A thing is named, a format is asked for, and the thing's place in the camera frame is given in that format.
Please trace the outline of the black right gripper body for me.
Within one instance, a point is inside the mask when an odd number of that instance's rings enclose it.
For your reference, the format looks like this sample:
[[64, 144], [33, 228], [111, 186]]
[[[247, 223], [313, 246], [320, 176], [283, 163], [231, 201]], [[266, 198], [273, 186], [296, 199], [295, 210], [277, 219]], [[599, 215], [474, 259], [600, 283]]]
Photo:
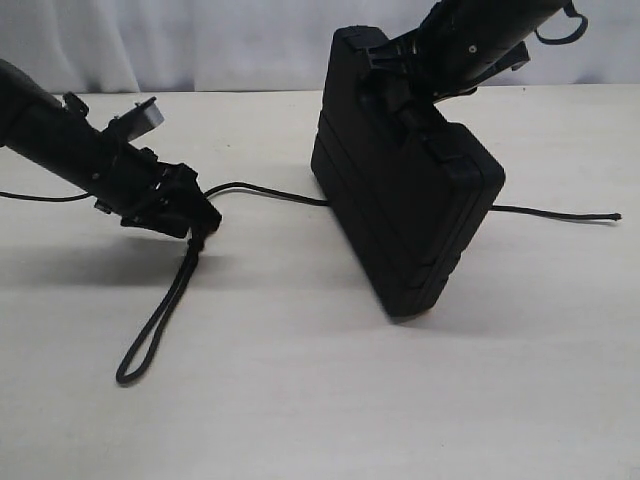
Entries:
[[439, 101], [523, 66], [529, 34], [524, 1], [439, 1], [416, 29], [369, 47], [367, 64]]

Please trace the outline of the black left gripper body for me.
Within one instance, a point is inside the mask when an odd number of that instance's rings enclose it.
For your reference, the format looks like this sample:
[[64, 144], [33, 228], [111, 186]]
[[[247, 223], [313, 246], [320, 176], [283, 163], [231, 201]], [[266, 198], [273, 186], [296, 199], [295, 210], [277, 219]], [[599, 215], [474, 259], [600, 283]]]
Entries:
[[172, 179], [194, 177], [197, 173], [184, 163], [162, 162], [153, 150], [138, 149], [114, 133], [96, 134], [101, 158], [106, 161], [96, 180], [94, 207], [120, 218], [141, 212], [164, 215], [164, 194]]

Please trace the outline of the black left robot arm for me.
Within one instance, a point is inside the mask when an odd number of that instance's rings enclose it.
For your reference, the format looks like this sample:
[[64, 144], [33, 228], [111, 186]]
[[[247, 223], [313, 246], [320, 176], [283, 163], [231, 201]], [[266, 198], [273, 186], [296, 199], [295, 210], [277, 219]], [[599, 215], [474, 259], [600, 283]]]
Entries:
[[1, 143], [95, 197], [124, 227], [175, 238], [208, 236], [222, 220], [189, 166], [159, 161], [133, 140], [164, 120], [155, 98], [113, 118], [103, 130], [87, 120], [88, 106], [68, 92], [61, 99], [13, 64], [1, 63]]

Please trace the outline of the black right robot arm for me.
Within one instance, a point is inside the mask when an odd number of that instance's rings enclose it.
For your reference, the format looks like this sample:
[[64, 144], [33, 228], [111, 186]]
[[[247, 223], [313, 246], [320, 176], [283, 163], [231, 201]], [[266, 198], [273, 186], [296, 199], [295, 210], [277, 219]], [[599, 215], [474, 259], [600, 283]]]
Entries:
[[435, 104], [471, 95], [529, 62], [525, 38], [560, 11], [580, 25], [563, 38], [538, 38], [553, 46], [576, 41], [588, 25], [571, 1], [438, 1], [417, 28], [365, 48], [358, 77], [390, 111], [411, 98]]

